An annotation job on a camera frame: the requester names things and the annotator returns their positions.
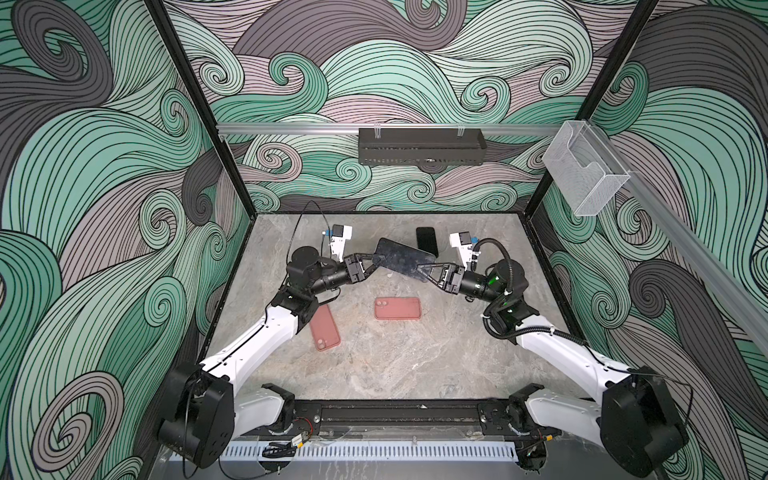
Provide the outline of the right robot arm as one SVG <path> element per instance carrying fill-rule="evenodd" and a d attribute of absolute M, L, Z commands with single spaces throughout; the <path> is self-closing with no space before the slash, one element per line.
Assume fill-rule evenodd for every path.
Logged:
<path fill-rule="evenodd" d="M 672 398 L 672 379 L 613 360 L 558 329 L 526 302 L 524 268 L 498 240 L 473 240 L 460 232 L 451 245 L 460 263 L 427 257 L 414 261 L 414 274 L 446 293 L 485 302 L 481 322 L 492 338 L 536 354 L 585 394 L 568 397 L 530 384 L 511 395 L 510 426 L 530 437 L 519 457 L 540 457 L 540 446 L 563 432 L 603 447 L 625 472 L 642 478 L 688 444 L 689 415 L 680 413 Z"/>

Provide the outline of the black phone case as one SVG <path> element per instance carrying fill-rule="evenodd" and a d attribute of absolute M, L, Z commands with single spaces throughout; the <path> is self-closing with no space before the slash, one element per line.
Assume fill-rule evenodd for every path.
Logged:
<path fill-rule="evenodd" d="M 435 258 L 439 256 L 436 232 L 433 227 L 417 227 L 416 241 L 418 249 L 428 252 Z"/>

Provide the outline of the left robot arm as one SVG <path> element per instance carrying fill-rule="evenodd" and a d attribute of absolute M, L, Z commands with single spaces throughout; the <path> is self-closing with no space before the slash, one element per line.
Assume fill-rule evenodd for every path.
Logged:
<path fill-rule="evenodd" d="M 383 264 L 379 253 L 345 254 L 350 238 L 344 225 L 330 237 L 329 256 L 312 246 L 293 251 L 275 296 L 254 324 L 219 352 L 166 375 L 156 436 L 184 464 L 207 468 L 232 440 L 261 427 L 291 430 L 291 392 L 274 384 L 245 396 L 239 392 L 272 353 L 310 323 L 323 304 L 320 294 L 363 282 Z"/>

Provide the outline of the purple-edged black smartphone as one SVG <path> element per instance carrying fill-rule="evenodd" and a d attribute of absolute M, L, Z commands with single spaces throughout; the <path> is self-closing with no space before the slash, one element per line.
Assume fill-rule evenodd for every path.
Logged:
<path fill-rule="evenodd" d="M 419 270 L 419 266 L 433 264 L 436 260 L 436 256 L 430 252 L 388 238 L 378 241 L 374 256 L 377 266 L 423 283 L 427 281 L 427 276 Z"/>

